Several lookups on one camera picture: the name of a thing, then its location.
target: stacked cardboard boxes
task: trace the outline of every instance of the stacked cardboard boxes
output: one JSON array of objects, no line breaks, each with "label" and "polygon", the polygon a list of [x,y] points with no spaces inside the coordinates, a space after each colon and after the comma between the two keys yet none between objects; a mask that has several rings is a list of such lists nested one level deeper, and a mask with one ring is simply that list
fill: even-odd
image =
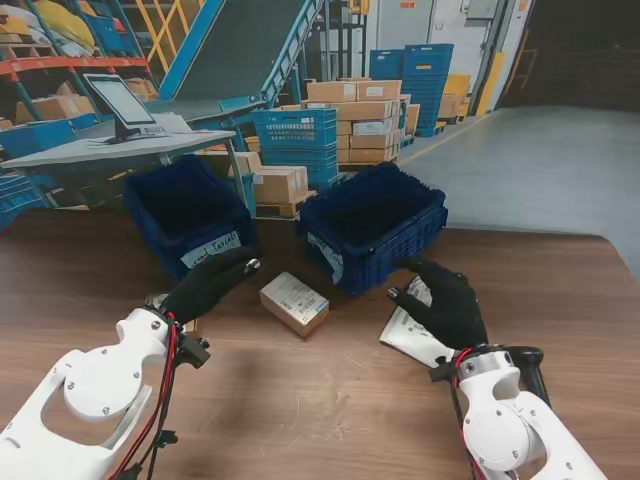
[{"label": "stacked cardboard boxes", "polygon": [[338,163],[377,164],[398,155],[402,81],[310,83],[304,108],[337,110]]}]

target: concrete floor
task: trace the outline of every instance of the concrete floor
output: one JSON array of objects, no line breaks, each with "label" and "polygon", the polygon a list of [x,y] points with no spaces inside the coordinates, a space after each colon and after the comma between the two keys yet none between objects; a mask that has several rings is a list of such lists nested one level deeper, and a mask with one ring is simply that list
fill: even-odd
[{"label": "concrete floor", "polygon": [[449,226],[601,235],[640,279],[640,114],[523,107],[466,123],[400,160],[447,194]]}]

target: cardboard box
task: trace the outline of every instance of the cardboard box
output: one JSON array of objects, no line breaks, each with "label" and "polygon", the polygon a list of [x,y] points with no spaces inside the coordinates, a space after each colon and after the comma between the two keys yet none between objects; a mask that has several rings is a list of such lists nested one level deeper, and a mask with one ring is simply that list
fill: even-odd
[{"label": "cardboard box", "polygon": [[405,132],[409,135],[416,133],[418,128],[418,115],[420,115],[420,105],[409,105],[407,107],[407,123],[405,125]]},{"label": "cardboard box", "polygon": [[310,102],[355,102],[358,84],[354,82],[322,82],[307,85]]},{"label": "cardboard box", "polygon": [[[85,113],[94,113],[91,102],[87,97],[80,95],[55,95],[47,98],[32,100],[43,120],[60,120],[61,118],[77,117]],[[16,105],[16,123],[33,122],[27,108],[22,102]]]},{"label": "cardboard box", "polygon": [[351,146],[351,135],[338,135],[338,142],[336,148],[338,150],[344,150]]},{"label": "cardboard box", "polygon": [[388,135],[398,128],[398,117],[369,122],[353,122],[354,135]]},{"label": "cardboard box", "polygon": [[351,122],[338,122],[337,132],[338,135],[351,135],[353,133]]},{"label": "cardboard box", "polygon": [[351,148],[382,148],[393,145],[394,134],[386,135],[354,135],[351,139]]},{"label": "cardboard box", "polygon": [[402,80],[358,82],[358,101],[398,100]]},{"label": "cardboard box", "polygon": [[380,163],[388,162],[398,155],[398,146],[393,145],[384,149],[359,148],[351,150],[351,163]]},{"label": "cardboard box", "polygon": [[440,100],[440,110],[438,111],[438,118],[451,118],[457,117],[460,105],[464,101],[465,97],[461,95],[442,95]]},{"label": "cardboard box", "polygon": [[306,167],[262,167],[253,179],[260,205],[290,205],[309,192]]},{"label": "cardboard box", "polygon": [[303,338],[329,314],[329,301],[288,272],[260,290],[260,301]]},{"label": "cardboard box", "polygon": [[338,163],[349,163],[351,161],[351,150],[348,148],[338,150]]},{"label": "cardboard box", "polygon": [[332,103],[338,109],[338,120],[383,120],[393,116],[393,101]]}]

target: table surface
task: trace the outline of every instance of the table surface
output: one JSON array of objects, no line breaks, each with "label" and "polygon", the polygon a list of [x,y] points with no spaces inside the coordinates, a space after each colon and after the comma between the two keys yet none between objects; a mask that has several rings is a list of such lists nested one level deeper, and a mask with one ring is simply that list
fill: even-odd
[{"label": "table surface", "polygon": [[[385,296],[353,299],[303,258],[290,222],[258,222],[261,271],[200,321],[211,360],[178,371],[161,479],[470,478],[445,385],[378,338]],[[640,292],[609,242],[593,236],[445,230],[425,255],[464,272],[493,342],[544,349],[557,414],[610,479],[640,470]],[[260,304],[288,270],[330,300],[301,340]],[[73,348],[117,342],[115,323],[168,287],[121,214],[31,211],[0,239],[0,428]],[[152,385],[158,367],[145,371]],[[49,428],[103,441],[57,400]]]},{"label": "table surface", "polygon": [[108,160],[113,158],[138,157],[151,154],[168,154],[183,149],[199,150],[212,143],[231,138],[234,132],[211,130],[193,133],[162,133],[157,137],[137,138],[128,142],[107,145],[101,143],[110,137],[81,139],[58,147],[33,153],[25,157],[4,162],[4,168],[25,168],[41,165],[67,164]]}]

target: metal pole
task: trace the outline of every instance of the metal pole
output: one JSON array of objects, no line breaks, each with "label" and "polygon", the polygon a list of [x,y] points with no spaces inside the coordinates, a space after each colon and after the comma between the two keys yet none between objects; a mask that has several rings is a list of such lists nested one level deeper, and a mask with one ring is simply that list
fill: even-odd
[{"label": "metal pole", "polygon": [[327,82],[333,80],[331,77],[331,26],[329,25],[329,0],[324,0],[324,46],[325,46],[325,70]]}]

